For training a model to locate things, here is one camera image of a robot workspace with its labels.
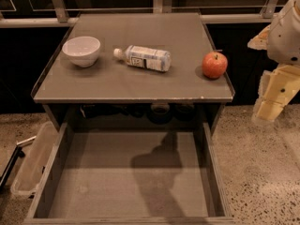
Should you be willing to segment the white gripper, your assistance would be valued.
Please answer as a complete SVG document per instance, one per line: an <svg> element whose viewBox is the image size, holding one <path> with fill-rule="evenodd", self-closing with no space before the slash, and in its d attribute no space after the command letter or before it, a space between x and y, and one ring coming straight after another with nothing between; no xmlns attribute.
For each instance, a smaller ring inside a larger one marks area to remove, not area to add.
<svg viewBox="0 0 300 225"><path fill-rule="evenodd" d="M256 123L274 122L300 91L300 0L289 0L247 46L267 49L268 57L279 63L263 72L252 115Z"/></svg>

